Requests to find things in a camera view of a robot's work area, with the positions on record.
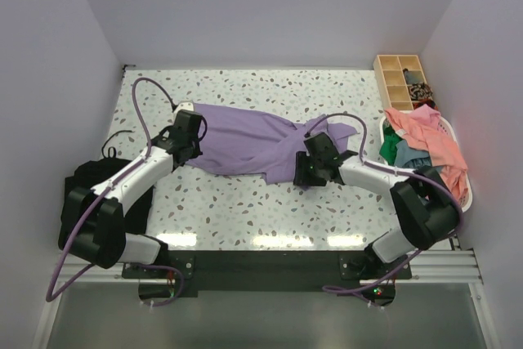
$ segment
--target wooden box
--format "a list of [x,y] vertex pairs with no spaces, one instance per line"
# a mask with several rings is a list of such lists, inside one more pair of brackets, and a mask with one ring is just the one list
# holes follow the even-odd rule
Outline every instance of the wooden box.
[[416,101],[410,99],[403,69],[408,69],[420,82],[427,83],[417,55],[376,56],[374,72],[385,109],[393,107],[397,110],[413,110],[413,103]]

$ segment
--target table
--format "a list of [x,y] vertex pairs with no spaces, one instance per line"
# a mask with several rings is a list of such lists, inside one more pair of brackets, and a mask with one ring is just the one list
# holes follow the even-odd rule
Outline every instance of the table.
[[[109,145],[119,158],[134,159],[145,136],[132,106],[136,78],[152,78],[175,102],[192,100],[262,110],[296,122],[346,110],[369,129],[365,152],[378,159],[382,102],[373,71],[344,69],[128,69],[114,110]],[[141,83],[137,97],[151,135],[172,121],[164,95]],[[360,126],[347,118],[333,122]],[[352,136],[357,150],[361,135]],[[292,183],[266,185],[260,176],[218,177],[183,167],[155,188],[147,235],[170,248],[197,250],[358,250],[398,226],[392,202],[367,190],[328,184],[301,190]],[[445,241],[438,249],[449,249]]]

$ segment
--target green cloth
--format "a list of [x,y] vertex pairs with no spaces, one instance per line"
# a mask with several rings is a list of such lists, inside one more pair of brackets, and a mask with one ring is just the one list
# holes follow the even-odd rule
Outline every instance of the green cloth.
[[402,141],[402,139],[396,134],[392,126],[383,128],[383,145],[379,150],[379,155],[381,155],[389,165],[394,165],[396,161],[396,155],[398,153],[396,145],[400,141]]

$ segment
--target purple cloth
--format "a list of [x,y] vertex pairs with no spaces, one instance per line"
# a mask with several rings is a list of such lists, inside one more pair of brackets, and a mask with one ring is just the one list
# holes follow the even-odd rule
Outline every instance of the purple cloth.
[[[296,152],[306,151],[304,135],[319,119],[300,124],[257,110],[206,104],[194,104],[194,110],[206,118],[208,130],[200,143],[203,155],[187,164],[215,175],[261,174],[267,184],[293,181]],[[327,132],[340,152],[356,134],[351,126],[326,121],[317,132]]]

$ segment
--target laundry basket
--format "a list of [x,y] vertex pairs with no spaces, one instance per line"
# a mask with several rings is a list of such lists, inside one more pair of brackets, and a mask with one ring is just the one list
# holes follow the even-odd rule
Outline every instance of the laundry basket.
[[[406,110],[404,111],[405,113],[409,113],[411,112],[410,110]],[[383,135],[383,126],[386,126],[389,124],[389,121],[387,120],[387,118],[385,116],[382,117],[382,119],[380,120],[379,122],[379,137],[383,143],[383,141],[385,140],[385,136]],[[452,126],[450,125],[449,122],[447,122],[445,119],[443,118],[440,118],[440,128],[447,134],[447,135],[450,135],[452,137],[452,139],[454,139],[457,142],[456,140],[456,134],[454,134],[454,130],[452,129]],[[471,204],[472,204],[472,188],[471,188],[471,182],[468,180],[468,175],[465,175],[466,176],[466,180],[467,180],[467,188],[468,188],[468,192],[459,199],[459,204],[461,204],[461,209],[466,212],[470,207],[471,207]]]

